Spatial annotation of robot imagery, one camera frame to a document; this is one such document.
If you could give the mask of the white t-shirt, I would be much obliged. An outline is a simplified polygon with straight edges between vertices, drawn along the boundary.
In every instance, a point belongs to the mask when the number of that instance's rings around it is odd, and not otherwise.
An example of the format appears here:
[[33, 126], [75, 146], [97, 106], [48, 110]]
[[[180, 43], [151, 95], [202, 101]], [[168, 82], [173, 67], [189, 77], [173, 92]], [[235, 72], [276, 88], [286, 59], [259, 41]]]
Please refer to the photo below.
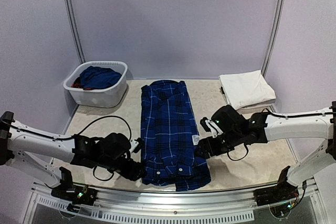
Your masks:
[[227, 104], [235, 110], [270, 105], [276, 100], [275, 91], [266, 82], [260, 70], [222, 74], [219, 81]]

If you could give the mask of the blue plaid shirt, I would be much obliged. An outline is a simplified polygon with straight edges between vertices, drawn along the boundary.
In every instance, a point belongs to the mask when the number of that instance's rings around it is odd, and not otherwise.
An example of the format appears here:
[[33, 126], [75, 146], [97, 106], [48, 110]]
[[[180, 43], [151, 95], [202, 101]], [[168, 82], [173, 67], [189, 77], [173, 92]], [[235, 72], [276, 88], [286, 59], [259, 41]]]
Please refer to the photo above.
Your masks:
[[140, 135], [143, 184], [190, 191], [211, 182], [206, 159], [194, 155], [199, 133], [184, 81], [159, 80], [141, 88]]

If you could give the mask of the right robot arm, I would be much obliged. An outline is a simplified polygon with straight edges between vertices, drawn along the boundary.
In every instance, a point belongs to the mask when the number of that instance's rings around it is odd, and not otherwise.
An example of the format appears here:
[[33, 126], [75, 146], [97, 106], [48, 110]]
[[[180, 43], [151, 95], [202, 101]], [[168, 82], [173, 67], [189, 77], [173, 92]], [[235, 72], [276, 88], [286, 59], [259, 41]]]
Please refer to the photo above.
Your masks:
[[269, 143], [285, 138], [320, 138], [322, 144], [301, 163], [284, 168], [271, 190], [276, 201], [284, 200], [301, 183], [335, 163], [335, 103], [312, 112], [278, 114], [269, 110], [244, 118], [232, 106], [201, 119], [211, 136], [199, 140], [195, 155], [208, 159], [227, 154], [240, 144]]

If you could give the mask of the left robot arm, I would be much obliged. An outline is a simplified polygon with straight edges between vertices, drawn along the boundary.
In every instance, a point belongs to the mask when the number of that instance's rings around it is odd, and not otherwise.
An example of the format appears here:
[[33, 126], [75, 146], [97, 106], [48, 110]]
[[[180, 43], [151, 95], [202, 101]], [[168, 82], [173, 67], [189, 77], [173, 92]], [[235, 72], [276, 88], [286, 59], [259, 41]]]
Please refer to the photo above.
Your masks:
[[140, 150], [142, 140], [132, 140], [121, 133], [106, 137], [87, 137], [81, 132], [60, 135], [38, 130], [14, 119], [13, 112], [1, 115], [1, 165], [20, 170], [50, 188], [56, 188], [67, 200], [78, 195], [71, 182], [71, 173], [54, 168], [40, 156], [59, 159], [75, 166], [94, 169], [101, 167], [111, 174], [136, 181], [145, 175], [140, 162], [131, 158]]

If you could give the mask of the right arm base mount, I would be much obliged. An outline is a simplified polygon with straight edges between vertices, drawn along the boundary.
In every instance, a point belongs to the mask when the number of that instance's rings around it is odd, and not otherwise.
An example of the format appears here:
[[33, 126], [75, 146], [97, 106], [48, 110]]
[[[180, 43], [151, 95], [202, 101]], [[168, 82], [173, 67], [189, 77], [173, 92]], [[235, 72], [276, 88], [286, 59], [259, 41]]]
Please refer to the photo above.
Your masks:
[[290, 166], [285, 167], [278, 178], [275, 186], [256, 189], [253, 191], [257, 206], [265, 206], [285, 201], [281, 205], [270, 206], [270, 213], [277, 219], [286, 219], [291, 211], [303, 200], [307, 189], [307, 181], [302, 182], [302, 196], [299, 197], [298, 186], [288, 183], [287, 174]]

